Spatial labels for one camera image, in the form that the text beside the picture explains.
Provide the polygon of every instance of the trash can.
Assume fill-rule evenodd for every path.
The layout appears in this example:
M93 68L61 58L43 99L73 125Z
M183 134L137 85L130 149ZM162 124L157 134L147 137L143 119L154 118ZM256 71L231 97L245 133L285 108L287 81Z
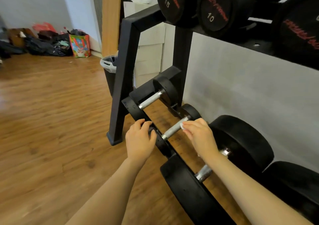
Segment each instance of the trash can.
M107 56L100 60L100 65L104 69L105 77L107 80L108 88L110 90L111 96L113 96L115 74L116 74L116 62L117 55Z

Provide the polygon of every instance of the rack leg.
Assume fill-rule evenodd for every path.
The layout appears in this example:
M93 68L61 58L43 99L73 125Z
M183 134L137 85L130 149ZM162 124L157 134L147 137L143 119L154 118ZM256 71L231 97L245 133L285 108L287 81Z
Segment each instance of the rack leg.
M124 118L128 114L121 100L133 90L133 71L138 50L140 31L127 20L122 21L119 54L110 118L110 129L106 134L112 146L123 141L122 131Z
M190 46L192 44L193 31L189 29L175 28L173 66L181 70L181 75L173 82L178 92L178 106L183 101L185 80L187 74Z

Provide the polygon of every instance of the wooden floor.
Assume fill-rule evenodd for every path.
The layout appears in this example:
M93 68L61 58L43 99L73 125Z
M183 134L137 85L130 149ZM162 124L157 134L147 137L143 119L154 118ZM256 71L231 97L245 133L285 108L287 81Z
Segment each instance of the wooden floor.
M4 61L0 224L65 224L117 170L126 148L124 142L110 146L105 136L111 101L97 57ZM161 131L177 122L159 101L146 113ZM127 115L124 133L133 122ZM170 142L194 172L204 165L181 131ZM155 148L135 181L123 224L192 224L160 173L165 160ZM249 224L216 176L205 185L238 225Z

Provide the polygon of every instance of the person's left hand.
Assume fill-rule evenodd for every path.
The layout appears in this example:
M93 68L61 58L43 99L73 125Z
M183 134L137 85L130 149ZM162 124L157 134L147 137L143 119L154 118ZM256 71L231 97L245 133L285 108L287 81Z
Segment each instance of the person's left hand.
M150 137L148 135L151 124L151 121L146 122L145 119L137 120L126 133L127 157L131 161L144 164L151 155L157 138L155 130L152 130Z

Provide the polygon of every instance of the colorful shopping bag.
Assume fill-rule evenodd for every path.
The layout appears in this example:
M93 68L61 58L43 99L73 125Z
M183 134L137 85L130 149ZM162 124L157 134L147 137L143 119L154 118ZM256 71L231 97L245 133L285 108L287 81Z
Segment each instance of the colorful shopping bag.
M87 58L91 56L89 35L78 36L69 34L69 37L74 57Z

